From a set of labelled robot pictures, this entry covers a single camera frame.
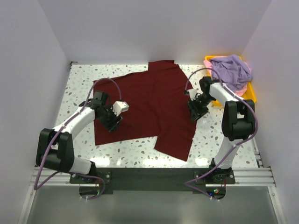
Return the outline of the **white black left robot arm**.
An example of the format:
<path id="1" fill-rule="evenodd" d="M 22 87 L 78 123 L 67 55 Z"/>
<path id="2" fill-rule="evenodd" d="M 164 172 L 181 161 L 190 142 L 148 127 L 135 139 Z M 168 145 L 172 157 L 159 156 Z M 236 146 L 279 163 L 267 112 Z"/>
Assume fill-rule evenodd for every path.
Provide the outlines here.
<path id="1" fill-rule="evenodd" d="M 39 135 L 36 165 L 40 169 L 80 174 L 86 183 L 94 182 L 97 177 L 95 163 L 75 157 L 73 141 L 87 125 L 96 120 L 108 132 L 117 130 L 122 121 L 121 113 L 128 111 L 129 105 L 121 100 L 109 104 L 108 100 L 110 96 L 107 93 L 96 91 L 63 123 L 52 129 L 43 129 Z"/>

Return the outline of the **dark red t shirt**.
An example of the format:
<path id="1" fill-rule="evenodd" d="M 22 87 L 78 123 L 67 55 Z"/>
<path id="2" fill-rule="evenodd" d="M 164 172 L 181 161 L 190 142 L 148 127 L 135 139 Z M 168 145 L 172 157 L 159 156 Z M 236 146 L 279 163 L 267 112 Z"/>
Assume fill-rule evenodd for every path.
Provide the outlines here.
<path id="1" fill-rule="evenodd" d="M 103 91 L 111 100 L 122 99 L 129 110 L 122 114 L 116 132 L 108 132 L 100 121 L 94 122 L 95 144 L 156 136 L 154 149 L 186 161 L 196 130 L 191 122 L 184 94 L 187 76 L 173 60 L 150 62 L 147 71 L 115 77 L 97 83 L 95 91 Z"/>

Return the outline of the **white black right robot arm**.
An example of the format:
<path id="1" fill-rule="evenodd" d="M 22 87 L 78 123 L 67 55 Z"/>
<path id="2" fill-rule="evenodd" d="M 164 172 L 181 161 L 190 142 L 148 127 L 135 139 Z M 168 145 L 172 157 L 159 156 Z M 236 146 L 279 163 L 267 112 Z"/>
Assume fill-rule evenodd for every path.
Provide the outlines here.
<path id="1" fill-rule="evenodd" d="M 185 89 L 185 94 L 190 97 L 187 106 L 191 121 L 195 122 L 206 115 L 211 101 L 219 101 L 224 107 L 221 123 L 224 138 L 209 170 L 197 177 L 195 182 L 220 184 L 230 177 L 240 146 L 256 134 L 255 103 L 237 96 L 225 83 L 211 77 L 201 78 L 199 84 L 201 93 L 196 89 Z"/>

